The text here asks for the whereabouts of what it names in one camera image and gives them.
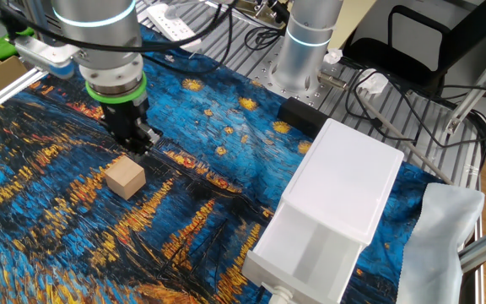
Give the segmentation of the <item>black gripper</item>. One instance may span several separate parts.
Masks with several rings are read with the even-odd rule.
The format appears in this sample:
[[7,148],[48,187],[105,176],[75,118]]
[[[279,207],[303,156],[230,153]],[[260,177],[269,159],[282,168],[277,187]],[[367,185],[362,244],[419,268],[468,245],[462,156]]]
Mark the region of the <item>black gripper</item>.
[[140,97],[118,104],[100,103],[107,130],[117,143],[135,155],[149,152],[162,138],[162,131],[147,124],[149,100]]

